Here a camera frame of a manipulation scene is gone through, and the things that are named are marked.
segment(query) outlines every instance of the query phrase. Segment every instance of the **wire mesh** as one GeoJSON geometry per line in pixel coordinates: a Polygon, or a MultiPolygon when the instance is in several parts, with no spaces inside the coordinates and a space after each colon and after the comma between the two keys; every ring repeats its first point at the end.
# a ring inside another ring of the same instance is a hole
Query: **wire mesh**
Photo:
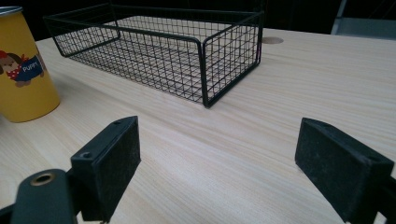
{"type": "Polygon", "coordinates": [[[206,107],[260,63],[262,13],[100,5],[45,22],[63,56],[206,107]]]}

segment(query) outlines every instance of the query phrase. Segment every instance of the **table surface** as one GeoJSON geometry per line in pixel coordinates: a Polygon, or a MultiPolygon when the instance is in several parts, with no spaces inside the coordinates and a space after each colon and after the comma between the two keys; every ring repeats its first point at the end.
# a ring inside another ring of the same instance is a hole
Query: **table surface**
{"type": "Polygon", "coordinates": [[[284,42],[263,45],[260,66],[210,109],[37,42],[62,101],[40,119],[0,118],[0,206],[25,177],[68,170],[107,124],[137,115],[142,162],[113,223],[343,223],[295,164],[301,119],[328,122],[396,161],[396,42],[264,36],[284,42]]]}

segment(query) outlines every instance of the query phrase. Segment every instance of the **table hole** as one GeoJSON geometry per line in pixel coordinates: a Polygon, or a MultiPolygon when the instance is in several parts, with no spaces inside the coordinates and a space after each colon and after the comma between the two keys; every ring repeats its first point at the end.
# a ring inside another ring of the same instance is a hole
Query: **table hole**
{"type": "Polygon", "coordinates": [[[262,38],[263,44],[280,44],[283,43],[283,39],[275,36],[267,36],[262,38]]]}

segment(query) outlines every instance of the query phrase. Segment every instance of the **screw hole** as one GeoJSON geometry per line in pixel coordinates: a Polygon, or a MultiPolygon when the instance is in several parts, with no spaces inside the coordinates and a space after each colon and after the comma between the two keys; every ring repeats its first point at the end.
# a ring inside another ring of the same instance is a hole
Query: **screw hole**
{"type": "Polygon", "coordinates": [[[42,185],[46,185],[49,182],[51,182],[53,179],[55,178],[55,174],[53,173],[46,173],[46,174],[42,174],[37,176],[36,178],[34,178],[30,184],[32,186],[42,186],[42,185]]]}
{"type": "Polygon", "coordinates": [[[79,155],[82,158],[88,159],[92,156],[91,152],[83,152],[81,155],[79,155]]]}

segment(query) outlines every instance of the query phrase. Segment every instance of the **black mechanical part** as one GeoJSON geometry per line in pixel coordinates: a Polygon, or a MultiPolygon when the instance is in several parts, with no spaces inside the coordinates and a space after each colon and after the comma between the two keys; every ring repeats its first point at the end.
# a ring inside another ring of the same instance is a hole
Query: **black mechanical part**
{"type": "Polygon", "coordinates": [[[345,222],[373,223],[378,211],[396,220],[394,162],[348,134],[304,118],[295,160],[345,222]]]}
{"type": "Polygon", "coordinates": [[[137,117],[119,119],[72,158],[72,168],[31,175],[14,204],[0,210],[0,223],[109,222],[140,162],[137,117]]]}
{"type": "Polygon", "coordinates": [[[87,188],[86,221],[110,221],[140,162],[137,117],[109,124],[71,158],[73,177],[87,188]]]}

